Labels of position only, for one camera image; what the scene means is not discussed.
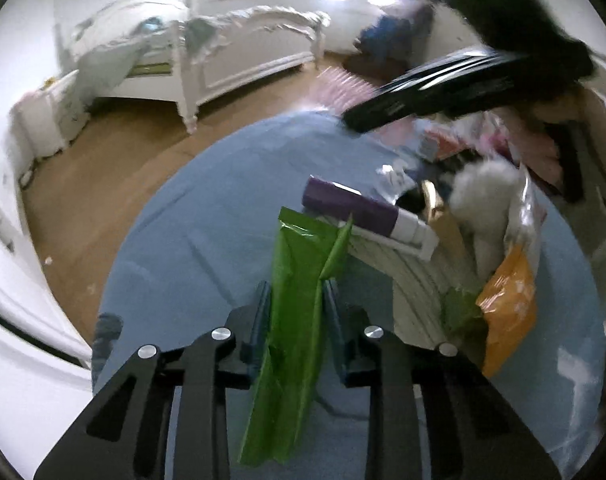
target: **metal bolt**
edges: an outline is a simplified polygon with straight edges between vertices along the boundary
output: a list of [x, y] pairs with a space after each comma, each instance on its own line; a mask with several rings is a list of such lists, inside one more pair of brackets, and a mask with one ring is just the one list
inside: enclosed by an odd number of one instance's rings
[[458, 354], [458, 348], [452, 345], [452, 343], [441, 343], [439, 345], [439, 352], [445, 357], [456, 357], [456, 354]]
[[383, 329], [376, 325], [368, 326], [363, 332], [370, 339], [381, 339], [383, 336]]
[[157, 347], [155, 347], [154, 345], [143, 345], [141, 348], [139, 348], [139, 351], [137, 352], [137, 355], [141, 359], [150, 359], [151, 357], [154, 357], [156, 354], [157, 354]]
[[212, 339], [216, 339], [216, 341], [225, 341], [228, 337], [232, 335], [232, 332], [228, 328], [222, 326], [221, 328], [215, 328], [212, 330]]

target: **green packet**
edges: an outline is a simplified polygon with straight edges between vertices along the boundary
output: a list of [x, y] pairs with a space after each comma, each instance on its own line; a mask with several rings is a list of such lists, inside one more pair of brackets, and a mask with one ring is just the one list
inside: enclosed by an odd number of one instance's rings
[[479, 368], [483, 368], [487, 322], [476, 304], [480, 292], [450, 288], [441, 296], [441, 326], [448, 341]]
[[270, 330], [239, 462], [284, 463], [301, 434], [323, 357], [323, 280], [335, 278], [352, 222], [336, 228], [282, 208], [272, 261]]

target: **white fluffy object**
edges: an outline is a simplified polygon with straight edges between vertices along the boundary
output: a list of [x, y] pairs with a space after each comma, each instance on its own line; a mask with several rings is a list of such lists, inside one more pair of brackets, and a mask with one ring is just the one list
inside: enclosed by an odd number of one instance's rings
[[449, 208], [474, 235], [478, 276], [487, 280], [504, 256], [510, 202], [520, 185], [520, 173], [505, 160], [468, 164], [454, 178]]

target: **purple tube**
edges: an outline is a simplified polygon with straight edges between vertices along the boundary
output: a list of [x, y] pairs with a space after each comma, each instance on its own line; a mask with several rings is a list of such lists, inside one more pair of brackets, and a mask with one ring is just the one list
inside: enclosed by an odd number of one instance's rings
[[354, 225], [385, 237], [392, 235], [399, 216], [398, 207], [314, 176], [307, 181], [302, 204], [312, 211], [346, 222], [351, 214]]

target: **table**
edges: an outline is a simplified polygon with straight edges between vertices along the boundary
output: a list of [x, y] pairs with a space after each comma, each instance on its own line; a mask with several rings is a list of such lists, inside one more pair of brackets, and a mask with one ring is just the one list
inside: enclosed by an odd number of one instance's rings
[[[270, 278], [279, 210], [301, 209], [310, 174], [366, 192], [376, 168], [393, 158], [369, 137], [350, 137], [324, 112], [252, 124], [196, 156], [146, 205], [114, 262], [100, 313], [118, 316], [123, 329], [96, 387], [143, 344], [162, 351], [189, 345], [247, 304], [256, 284]], [[542, 201], [548, 216], [536, 279], [538, 321], [493, 383], [567, 476], [596, 418], [606, 342], [590, 266], [566, 222]], [[341, 290], [372, 322], [392, 327], [390, 277], [352, 259]], [[326, 361], [318, 394], [354, 417], [336, 418], [313, 402], [288, 465], [233, 465], [233, 478], [363, 478], [369, 392], [344, 389]], [[228, 391], [231, 462], [250, 402], [250, 393]]]

